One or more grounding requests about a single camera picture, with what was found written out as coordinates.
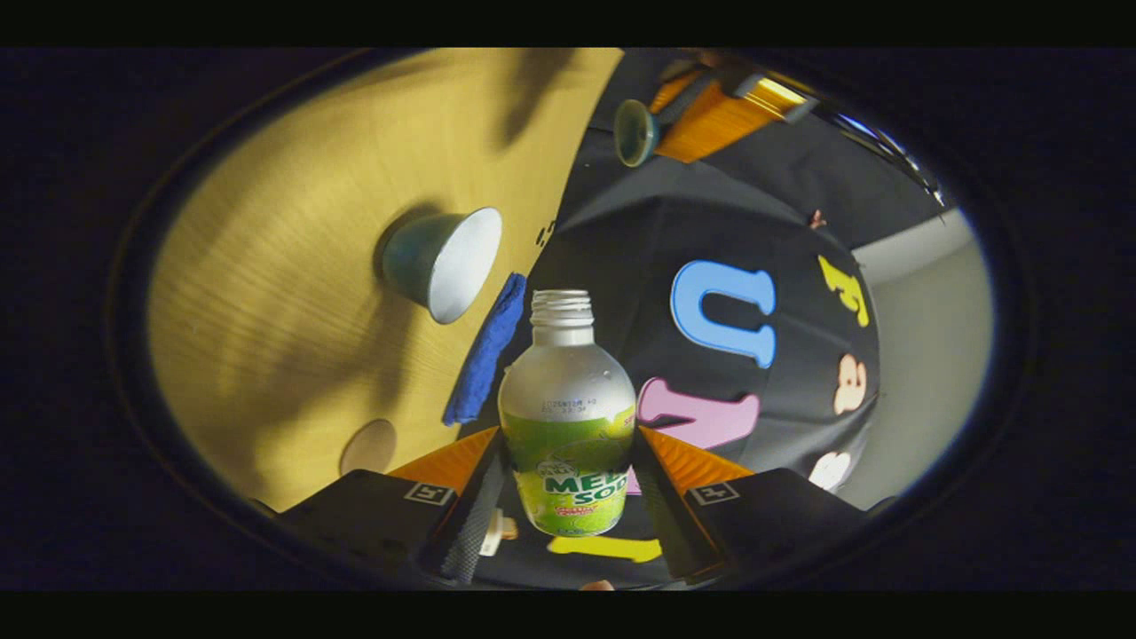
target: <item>bottle label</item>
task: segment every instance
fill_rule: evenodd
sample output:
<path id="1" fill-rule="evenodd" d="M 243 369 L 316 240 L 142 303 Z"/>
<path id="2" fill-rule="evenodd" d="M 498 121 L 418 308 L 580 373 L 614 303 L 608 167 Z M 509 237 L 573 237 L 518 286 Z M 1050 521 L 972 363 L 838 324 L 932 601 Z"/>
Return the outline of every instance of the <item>bottle label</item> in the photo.
<path id="1" fill-rule="evenodd" d="M 615 418 L 542 422 L 502 414 L 528 520 L 560 537 L 610 530 L 624 513 L 635 405 Z"/>

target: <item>ceramic cup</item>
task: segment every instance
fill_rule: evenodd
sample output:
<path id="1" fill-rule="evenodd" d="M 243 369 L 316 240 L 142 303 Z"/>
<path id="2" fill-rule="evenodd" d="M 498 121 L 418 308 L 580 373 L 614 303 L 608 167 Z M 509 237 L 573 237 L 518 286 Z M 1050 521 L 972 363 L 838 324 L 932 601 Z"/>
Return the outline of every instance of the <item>ceramic cup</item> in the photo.
<path id="1" fill-rule="evenodd" d="M 456 322 L 477 298 L 501 244 L 501 214 L 420 217 L 399 229 L 383 249 L 383 279 L 426 307 L 438 324 Z"/>
<path id="2" fill-rule="evenodd" d="M 659 144 L 659 123 L 646 105 L 625 100 L 616 111 L 616 155 L 625 165 L 642 165 Z"/>

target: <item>wooden surface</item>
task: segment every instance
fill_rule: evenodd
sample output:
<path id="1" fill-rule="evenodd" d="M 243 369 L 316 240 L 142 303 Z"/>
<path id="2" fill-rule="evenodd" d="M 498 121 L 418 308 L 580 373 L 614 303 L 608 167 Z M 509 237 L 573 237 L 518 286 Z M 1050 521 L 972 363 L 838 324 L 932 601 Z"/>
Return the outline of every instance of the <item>wooden surface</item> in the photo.
<path id="1" fill-rule="evenodd" d="M 377 418 L 394 425 L 385 468 L 454 440 L 441 417 L 466 354 L 508 275 L 535 263 L 620 57 L 421 53 L 293 109 L 204 179 L 159 257 L 150 347 L 181 428 L 239 493 L 295 505 Z M 376 277 L 395 218 L 485 206 L 501 248 L 453 324 Z"/>

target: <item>wall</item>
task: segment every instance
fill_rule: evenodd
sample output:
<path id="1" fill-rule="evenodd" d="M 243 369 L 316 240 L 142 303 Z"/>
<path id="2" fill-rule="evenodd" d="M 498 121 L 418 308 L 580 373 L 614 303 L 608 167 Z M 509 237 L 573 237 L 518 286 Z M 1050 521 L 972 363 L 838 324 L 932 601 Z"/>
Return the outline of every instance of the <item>wall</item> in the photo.
<path id="1" fill-rule="evenodd" d="M 953 221 L 950 226 L 933 222 L 958 238 Z M 866 251 L 876 264 L 887 264 L 888 277 L 871 285 L 880 398 L 863 457 L 838 490 L 859 508 L 902 492 L 938 458 L 963 426 L 988 363 L 993 306 L 977 242 L 966 240 L 927 265 L 911 243 L 902 247 L 917 268 L 910 273 L 896 266 L 899 250 Z M 863 260 L 859 251 L 857 257 Z M 867 277 L 872 263 L 866 264 Z"/>

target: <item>cup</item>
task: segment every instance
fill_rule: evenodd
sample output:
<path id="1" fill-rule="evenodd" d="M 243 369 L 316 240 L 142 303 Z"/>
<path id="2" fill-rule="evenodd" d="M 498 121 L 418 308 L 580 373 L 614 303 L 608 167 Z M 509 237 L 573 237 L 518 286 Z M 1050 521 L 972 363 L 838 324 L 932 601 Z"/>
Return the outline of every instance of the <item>cup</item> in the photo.
<path id="1" fill-rule="evenodd" d="M 435 214 L 408 222 L 383 249 L 383 279 L 438 324 L 469 309 L 501 244 L 501 213 Z"/>
<path id="2" fill-rule="evenodd" d="M 626 166 L 642 165 L 659 146 L 659 122 L 638 100 L 619 105 L 615 128 L 616 155 Z"/>

